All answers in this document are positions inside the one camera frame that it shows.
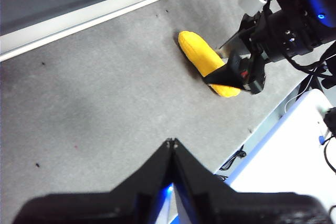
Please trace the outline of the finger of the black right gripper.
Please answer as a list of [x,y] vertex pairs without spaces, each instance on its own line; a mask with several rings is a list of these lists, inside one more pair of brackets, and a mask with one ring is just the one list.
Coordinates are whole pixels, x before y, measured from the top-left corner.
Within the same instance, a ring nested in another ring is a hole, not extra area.
[[223,50],[218,50],[216,53],[222,60],[226,60],[226,63],[206,75],[203,78],[205,83],[249,90],[250,53],[225,52]]
[[239,32],[234,33],[227,41],[217,48],[217,51],[249,51],[246,43],[239,35]]

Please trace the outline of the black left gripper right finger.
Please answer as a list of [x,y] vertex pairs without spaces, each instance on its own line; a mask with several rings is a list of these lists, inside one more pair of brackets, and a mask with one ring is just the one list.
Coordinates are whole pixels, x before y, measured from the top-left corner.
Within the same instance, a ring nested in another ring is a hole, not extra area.
[[191,223],[331,223],[320,201],[308,195],[240,193],[206,169],[178,140],[172,141],[178,205]]

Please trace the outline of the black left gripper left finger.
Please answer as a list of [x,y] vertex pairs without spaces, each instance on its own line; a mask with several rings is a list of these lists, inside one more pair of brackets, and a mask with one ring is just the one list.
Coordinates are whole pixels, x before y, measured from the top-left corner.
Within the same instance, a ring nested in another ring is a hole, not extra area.
[[169,194],[174,141],[165,140],[132,175],[103,193],[49,194],[21,207],[14,223],[155,223]]

